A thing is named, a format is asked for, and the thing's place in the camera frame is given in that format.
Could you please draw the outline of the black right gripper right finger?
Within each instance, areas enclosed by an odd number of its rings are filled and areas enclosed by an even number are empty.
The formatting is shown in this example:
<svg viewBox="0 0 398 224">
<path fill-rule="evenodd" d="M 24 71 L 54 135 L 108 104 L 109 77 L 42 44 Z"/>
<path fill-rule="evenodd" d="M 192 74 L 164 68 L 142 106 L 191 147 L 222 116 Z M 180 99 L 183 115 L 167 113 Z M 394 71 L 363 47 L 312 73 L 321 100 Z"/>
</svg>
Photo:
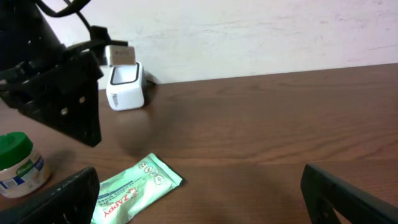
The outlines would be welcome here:
<svg viewBox="0 0 398 224">
<path fill-rule="evenodd" d="M 339 223 L 336 213 L 351 223 L 397 224 L 397 207 L 307 164 L 300 189 L 312 223 Z"/>
</svg>

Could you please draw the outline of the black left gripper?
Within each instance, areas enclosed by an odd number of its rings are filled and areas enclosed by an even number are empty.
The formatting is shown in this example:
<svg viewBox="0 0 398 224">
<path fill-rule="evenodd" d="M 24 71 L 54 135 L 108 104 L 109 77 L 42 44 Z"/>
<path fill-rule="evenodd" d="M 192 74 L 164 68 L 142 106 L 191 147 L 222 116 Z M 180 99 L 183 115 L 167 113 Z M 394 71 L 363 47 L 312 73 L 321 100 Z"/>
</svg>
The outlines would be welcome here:
<svg viewBox="0 0 398 224">
<path fill-rule="evenodd" d="M 98 79 L 93 52 L 36 72 L 22 62 L 1 72 L 1 99 L 20 114 L 88 146 L 101 142 Z"/>
</svg>

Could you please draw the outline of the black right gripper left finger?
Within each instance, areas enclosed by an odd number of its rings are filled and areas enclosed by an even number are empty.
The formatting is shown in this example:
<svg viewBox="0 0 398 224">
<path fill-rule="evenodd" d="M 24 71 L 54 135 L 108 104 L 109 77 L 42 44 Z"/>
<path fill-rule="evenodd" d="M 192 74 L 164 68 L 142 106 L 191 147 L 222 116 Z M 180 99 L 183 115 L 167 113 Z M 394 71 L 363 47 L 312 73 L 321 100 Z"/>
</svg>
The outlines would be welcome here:
<svg viewBox="0 0 398 224">
<path fill-rule="evenodd" d="M 1 212 L 1 224 L 90 223 L 100 182 L 86 167 L 39 195 Z"/>
</svg>

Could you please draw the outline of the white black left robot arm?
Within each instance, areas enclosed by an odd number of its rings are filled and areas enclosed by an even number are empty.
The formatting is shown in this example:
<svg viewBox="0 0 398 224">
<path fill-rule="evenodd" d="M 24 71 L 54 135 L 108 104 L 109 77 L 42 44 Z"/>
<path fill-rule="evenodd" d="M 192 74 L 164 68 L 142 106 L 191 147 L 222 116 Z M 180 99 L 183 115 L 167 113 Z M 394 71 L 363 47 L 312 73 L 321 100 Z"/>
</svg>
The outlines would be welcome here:
<svg viewBox="0 0 398 224">
<path fill-rule="evenodd" d="M 1 1 L 1 99 L 8 107 L 94 147 L 102 75 L 92 52 L 60 43 L 35 1 Z"/>
</svg>

